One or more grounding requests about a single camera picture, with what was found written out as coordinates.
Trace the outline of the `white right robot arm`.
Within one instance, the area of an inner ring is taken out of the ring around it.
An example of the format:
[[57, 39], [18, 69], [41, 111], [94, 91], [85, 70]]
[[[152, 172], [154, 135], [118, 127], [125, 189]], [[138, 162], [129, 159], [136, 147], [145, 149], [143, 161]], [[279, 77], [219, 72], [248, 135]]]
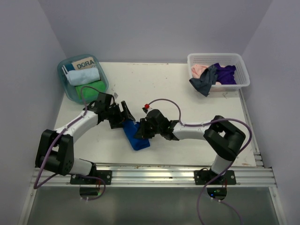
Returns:
[[168, 120], [158, 109], [149, 111], [145, 118], [140, 119], [134, 138], [151, 139], [155, 135], [169, 141], [205, 140], [217, 154], [209, 172], [209, 179], [214, 184], [225, 179], [225, 171], [235, 161], [246, 139], [243, 131], [222, 116], [217, 115], [200, 125], [188, 125], [179, 120]]

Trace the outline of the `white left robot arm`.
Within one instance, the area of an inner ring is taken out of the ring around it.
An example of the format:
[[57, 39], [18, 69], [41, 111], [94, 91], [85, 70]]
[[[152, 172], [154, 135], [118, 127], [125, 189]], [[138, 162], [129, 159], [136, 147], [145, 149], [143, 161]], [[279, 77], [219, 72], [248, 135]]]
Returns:
[[36, 167], [59, 175], [80, 175], [92, 184], [98, 173], [93, 162], [75, 158], [74, 144], [87, 131], [107, 120], [111, 129], [122, 128], [127, 120], [135, 121], [125, 101], [117, 104], [114, 96], [100, 92], [95, 101], [86, 104], [80, 114], [68, 124], [56, 129], [45, 130], [40, 139]]

